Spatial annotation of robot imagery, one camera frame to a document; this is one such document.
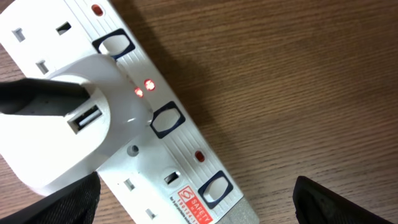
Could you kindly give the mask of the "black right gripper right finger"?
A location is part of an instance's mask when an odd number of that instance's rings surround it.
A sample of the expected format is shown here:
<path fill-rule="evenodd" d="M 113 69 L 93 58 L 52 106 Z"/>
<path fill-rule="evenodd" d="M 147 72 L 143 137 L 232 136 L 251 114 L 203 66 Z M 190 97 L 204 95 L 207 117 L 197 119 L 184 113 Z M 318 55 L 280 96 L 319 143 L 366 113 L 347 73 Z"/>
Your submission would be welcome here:
<path fill-rule="evenodd" d="M 297 177 L 292 198 L 300 224 L 392 224 L 305 176 Z"/>

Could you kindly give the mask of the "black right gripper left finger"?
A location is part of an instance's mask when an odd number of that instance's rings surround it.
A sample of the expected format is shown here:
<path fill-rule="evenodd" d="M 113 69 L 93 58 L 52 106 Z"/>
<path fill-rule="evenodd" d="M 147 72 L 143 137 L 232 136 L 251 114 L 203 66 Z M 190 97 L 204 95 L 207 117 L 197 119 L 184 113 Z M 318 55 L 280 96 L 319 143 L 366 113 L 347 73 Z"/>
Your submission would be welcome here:
<path fill-rule="evenodd" d="M 1 224 L 92 224 L 100 200 L 99 175 L 86 177 L 1 219 Z"/>

